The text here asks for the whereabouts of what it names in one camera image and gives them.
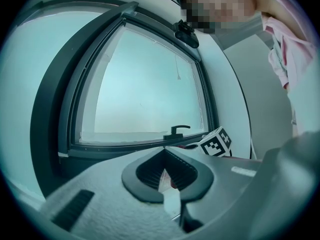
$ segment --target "person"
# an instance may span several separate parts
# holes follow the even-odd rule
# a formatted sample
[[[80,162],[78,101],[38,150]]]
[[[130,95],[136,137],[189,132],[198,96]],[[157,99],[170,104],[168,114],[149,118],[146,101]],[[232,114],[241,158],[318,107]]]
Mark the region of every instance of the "person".
[[[319,37],[295,0],[177,0],[194,29],[204,33],[228,31],[238,23],[261,13],[263,30],[270,33],[274,46],[268,61],[288,92],[295,88],[308,65],[317,56]],[[292,108],[293,136],[303,131]]]

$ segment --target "window pane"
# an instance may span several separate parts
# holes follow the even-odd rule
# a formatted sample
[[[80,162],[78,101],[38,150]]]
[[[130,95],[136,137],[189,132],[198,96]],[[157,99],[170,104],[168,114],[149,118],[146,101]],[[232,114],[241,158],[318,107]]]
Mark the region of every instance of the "window pane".
[[[127,28],[114,35],[91,69],[80,142],[161,140],[176,125],[204,132],[192,64],[172,49]]]

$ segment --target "window handle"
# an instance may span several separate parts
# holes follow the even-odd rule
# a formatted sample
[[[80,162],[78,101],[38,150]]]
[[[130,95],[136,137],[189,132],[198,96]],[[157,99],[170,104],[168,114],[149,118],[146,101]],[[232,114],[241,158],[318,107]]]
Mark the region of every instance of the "window handle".
[[[173,140],[173,139],[180,139],[183,138],[184,135],[182,133],[177,133],[178,128],[188,128],[191,127],[189,125],[176,125],[171,127],[171,134],[170,135],[163,135],[163,140]]]

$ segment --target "pink shirt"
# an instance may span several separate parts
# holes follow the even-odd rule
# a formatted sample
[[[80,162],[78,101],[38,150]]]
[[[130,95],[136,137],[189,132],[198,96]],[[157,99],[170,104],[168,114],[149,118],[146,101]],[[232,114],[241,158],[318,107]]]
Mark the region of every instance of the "pink shirt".
[[[319,47],[317,34],[304,12],[293,0],[277,0],[292,15],[300,26],[306,41],[301,40],[281,21],[262,14],[263,30],[275,36],[280,42],[286,70],[279,64],[276,52],[272,49],[269,53],[269,62],[274,72],[278,75],[282,86],[289,83],[292,90],[301,79],[309,63],[316,56]]]

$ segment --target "window frame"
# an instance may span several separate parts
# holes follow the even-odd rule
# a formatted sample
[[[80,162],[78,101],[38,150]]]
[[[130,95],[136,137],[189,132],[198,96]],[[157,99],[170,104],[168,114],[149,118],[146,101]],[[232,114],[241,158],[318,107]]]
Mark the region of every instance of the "window frame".
[[[115,0],[103,1],[107,4],[116,4]],[[51,1],[47,5],[62,2],[65,3],[67,1]],[[125,3],[119,1],[118,5],[86,24],[69,39],[52,60],[38,88],[31,115],[30,150],[34,172],[45,197],[68,179],[95,163],[124,156],[138,150],[198,142],[203,134],[206,134],[204,132],[194,136],[187,136],[183,139],[125,146],[100,147],[83,144],[75,145],[70,142],[71,136],[68,128],[71,123],[70,115],[73,112],[73,97],[76,94],[74,86],[77,87],[79,84],[79,78],[77,79],[75,75],[78,73],[81,76],[81,74],[85,73],[83,68],[86,68],[82,67],[82,70],[77,70],[77,67],[86,65],[91,57],[94,58],[98,55],[99,49],[97,48],[103,47],[101,42],[108,40],[117,27],[122,24],[130,23],[146,29],[173,44],[196,61],[195,65],[205,100],[208,132],[219,127],[214,94],[198,51],[187,47],[175,38],[172,24],[154,13],[138,7],[137,2]],[[144,15],[143,20],[141,17],[137,18],[129,14],[133,11]],[[22,20],[20,17],[20,25],[27,18],[25,16],[24,20]]]

